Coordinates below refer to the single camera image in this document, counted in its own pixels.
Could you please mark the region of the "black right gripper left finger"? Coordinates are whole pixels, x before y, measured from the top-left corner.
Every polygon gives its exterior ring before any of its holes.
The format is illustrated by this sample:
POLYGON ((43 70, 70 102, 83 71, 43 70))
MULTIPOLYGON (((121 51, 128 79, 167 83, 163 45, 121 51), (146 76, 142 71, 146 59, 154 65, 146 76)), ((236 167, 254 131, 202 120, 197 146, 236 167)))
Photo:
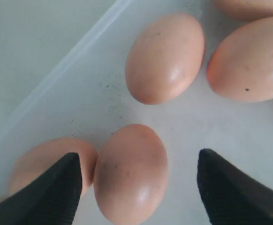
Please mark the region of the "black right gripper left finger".
POLYGON ((70 225, 82 193, 77 153, 67 153, 32 183, 0 202, 0 225, 70 225))

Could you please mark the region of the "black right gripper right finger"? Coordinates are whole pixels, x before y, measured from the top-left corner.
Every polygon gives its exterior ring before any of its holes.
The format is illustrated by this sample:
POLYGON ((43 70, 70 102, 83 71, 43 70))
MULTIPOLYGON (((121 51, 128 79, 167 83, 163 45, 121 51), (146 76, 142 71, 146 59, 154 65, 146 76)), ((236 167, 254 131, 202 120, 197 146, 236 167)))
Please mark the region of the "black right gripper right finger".
POLYGON ((202 149, 198 190, 212 225, 273 225, 273 190, 212 149, 202 149))

